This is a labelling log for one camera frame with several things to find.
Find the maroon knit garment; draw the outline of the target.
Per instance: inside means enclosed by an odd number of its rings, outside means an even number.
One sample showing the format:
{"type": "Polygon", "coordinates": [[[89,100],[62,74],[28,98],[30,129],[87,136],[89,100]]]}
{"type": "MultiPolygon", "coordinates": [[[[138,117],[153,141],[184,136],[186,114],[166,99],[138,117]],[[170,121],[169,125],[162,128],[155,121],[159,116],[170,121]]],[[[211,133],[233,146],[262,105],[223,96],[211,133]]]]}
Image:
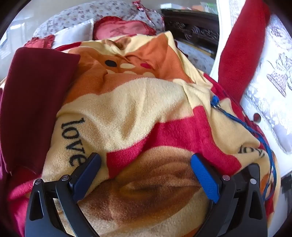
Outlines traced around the maroon knit garment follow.
{"type": "Polygon", "coordinates": [[[1,236],[24,235],[28,194],[79,60],[53,49],[16,50],[1,89],[1,236]]]}

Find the white embroidered lace cloth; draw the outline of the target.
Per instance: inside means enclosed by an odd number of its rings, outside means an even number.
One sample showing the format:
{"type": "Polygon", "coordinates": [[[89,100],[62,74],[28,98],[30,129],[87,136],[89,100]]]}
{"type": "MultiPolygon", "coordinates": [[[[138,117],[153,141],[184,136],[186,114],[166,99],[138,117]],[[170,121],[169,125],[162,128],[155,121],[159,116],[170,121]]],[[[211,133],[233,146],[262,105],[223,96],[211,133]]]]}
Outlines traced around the white embroidered lace cloth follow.
{"type": "Polygon", "coordinates": [[[260,114],[259,126],[277,157],[280,176],[291,173],[291,36],[276,14],[241,106],[250,119],[260,114]]]}

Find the bear print fleece blanket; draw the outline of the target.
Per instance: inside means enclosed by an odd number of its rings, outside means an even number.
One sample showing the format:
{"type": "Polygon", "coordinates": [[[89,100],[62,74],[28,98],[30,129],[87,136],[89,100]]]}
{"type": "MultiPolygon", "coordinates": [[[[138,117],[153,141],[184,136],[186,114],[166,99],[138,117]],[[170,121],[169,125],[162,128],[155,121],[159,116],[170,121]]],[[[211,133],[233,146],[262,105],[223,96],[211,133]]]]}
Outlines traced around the bear print fleece blanket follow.
{"type": "Polygon", "coordinates": [[[100,236],[191,236],[208,199],[190,166],[201,154],[221,174],[260,167],[260,192],[274,201],[270,161],[240,123],[247,116],[196,69],[170,32],[63,45],[78,54],[58,113],[42,177],[71,174],[91,153],[101,168],[80,209],[100,236]]]}

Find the left red heart pillow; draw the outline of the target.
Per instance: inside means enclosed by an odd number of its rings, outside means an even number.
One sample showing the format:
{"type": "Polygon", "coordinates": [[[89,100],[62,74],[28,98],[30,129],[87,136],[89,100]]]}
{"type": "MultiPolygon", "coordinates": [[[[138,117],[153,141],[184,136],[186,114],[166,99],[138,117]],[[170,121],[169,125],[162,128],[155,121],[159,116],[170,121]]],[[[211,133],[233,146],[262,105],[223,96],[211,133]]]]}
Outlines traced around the left red heart pillow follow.
{"type": "Polygon", "coordinates": [[[55,35],[48,35],[44,38],[33,37],[24,44],[28,48],[52,48],[55,35]]]}

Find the red heart pillow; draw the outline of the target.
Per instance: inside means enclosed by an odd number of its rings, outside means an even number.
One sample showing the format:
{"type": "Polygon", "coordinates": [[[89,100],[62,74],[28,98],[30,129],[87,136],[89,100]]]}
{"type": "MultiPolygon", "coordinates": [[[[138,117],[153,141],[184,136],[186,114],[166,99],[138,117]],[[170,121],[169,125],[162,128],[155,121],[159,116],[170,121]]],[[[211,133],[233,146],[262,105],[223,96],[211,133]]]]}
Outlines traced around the red heart pillow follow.
{"type": "Polygon", "coordinates": [[[134,36],[137,34],[154,36],[156,35],[156,30],[142,21],[123,20],[116,16],[106,16],[94,24],[93,40],[105,40],[116,36],[134,36]]]}
{"type": "Polygon", "coordinates": [[[55,35],[48,35],[44,38],[33,37],[24,44],[28,48],[52,48],[55,35]]]}

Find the dark carved wooden headboard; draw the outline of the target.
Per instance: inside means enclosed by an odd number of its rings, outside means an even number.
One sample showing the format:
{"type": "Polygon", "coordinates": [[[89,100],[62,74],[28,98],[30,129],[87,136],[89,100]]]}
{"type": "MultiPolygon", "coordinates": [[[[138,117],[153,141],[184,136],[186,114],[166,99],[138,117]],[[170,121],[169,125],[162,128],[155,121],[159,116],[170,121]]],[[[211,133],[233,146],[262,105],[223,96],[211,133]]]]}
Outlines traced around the dark carved wooden headboard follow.
{"type": "Polygon", "coordinates": [[[188,42],[215,58],[219,44],[219,17],[216,14],[178,9],[161,10],[165,30],[176,40],[188,42]]]}

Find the white rectangular pillow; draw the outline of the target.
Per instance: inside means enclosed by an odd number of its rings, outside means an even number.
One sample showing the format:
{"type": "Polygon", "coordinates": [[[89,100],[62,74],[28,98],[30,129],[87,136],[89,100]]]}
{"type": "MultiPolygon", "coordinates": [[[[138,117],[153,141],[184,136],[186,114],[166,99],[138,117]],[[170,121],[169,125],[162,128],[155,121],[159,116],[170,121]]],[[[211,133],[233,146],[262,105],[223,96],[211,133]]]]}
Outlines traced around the white rectangular pillow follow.
{"type": "Polygon", "coordinates": [[[63,45],[93,39],[94,19],[87,20],[78,25],[62,29],[54,34],[52,49],[63,45]]]}

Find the right red heart pillow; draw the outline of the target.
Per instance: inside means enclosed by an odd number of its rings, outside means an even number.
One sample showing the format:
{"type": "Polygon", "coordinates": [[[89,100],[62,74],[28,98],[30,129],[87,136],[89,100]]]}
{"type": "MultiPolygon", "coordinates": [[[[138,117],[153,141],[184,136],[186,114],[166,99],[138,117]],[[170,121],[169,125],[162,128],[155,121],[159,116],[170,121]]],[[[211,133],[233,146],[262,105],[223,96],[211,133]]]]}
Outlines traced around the right red heart pillow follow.
{"type": "Polygon", "coordinates": [[[156,30],[142,21],[123,20],[116,16],[106,16],[94,24],[93,40],[105,40],[116,36],[134,36],[137,34],[154,36],[156,35],[156,30]]]}

